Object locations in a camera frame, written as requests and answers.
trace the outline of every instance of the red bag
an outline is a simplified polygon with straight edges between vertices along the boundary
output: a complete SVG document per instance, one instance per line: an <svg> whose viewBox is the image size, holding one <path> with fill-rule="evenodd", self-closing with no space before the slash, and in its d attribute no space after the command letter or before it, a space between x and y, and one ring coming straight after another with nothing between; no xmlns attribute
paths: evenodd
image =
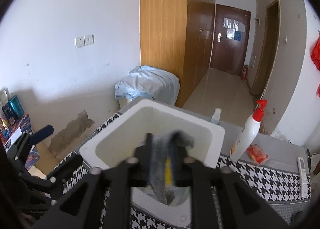
<svg viewBox="0 0 320 229"><path fill-rule="evenodd" d="M320 70L320 38L318 39L317 44L312 51L311 59L316 65L317 69Z"/></svg>

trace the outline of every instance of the door lock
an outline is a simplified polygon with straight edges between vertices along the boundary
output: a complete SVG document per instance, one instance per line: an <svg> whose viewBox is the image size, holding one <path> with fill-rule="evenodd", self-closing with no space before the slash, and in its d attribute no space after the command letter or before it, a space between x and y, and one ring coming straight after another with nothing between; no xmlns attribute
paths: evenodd
<svg viewBox="0 0 320 229"><path fill-rule="evenodd" d="M220 39L223 38L223 36L221 36L221 33L218 34L218 42L220 42Z"/></svg>

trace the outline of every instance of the wooden cabinet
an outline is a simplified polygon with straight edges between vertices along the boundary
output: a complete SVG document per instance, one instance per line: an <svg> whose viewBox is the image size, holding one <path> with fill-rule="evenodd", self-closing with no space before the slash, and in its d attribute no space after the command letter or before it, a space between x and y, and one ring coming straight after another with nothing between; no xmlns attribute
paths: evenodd
<svg viewBox="0 0 320 229"><path fill-rule="evenodd" d="M175 74L181 107L209 68L215 0L140 0L141 64Z"/></svg>

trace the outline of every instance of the remote control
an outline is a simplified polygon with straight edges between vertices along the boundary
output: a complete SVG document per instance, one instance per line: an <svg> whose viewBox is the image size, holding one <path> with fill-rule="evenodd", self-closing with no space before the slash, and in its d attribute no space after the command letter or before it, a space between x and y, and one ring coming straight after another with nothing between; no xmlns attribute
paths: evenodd
<svg viewBox="0 0 320 229"><path fill-rule="evenodd" d="M304 160L301 157L298 157L298 167L300 174L300 193L301 197L308 196L308 180L306 173L306 166L304 165Z"/></svg>

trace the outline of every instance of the white plastic basin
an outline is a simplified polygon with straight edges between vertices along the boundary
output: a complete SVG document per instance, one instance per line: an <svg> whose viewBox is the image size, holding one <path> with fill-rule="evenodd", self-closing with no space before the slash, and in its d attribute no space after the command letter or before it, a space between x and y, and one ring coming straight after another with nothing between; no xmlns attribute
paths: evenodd
<svg viewBox="0 0 320 229"><path fill-rule="evenodd" d="M162 135L177 129L184 130L195 139L195 146L188 154L206 166L215 168L225 130L148 99L138 102L88 141L80 148L80 154L91 167L115 167L133 155L134 149L145 140L146 133ZM170 225L185 227L191 222L189 190L182 192L180 198L175 199L176 206L167 206L138 188L132 188L132 201L136 206Z"/></svg>

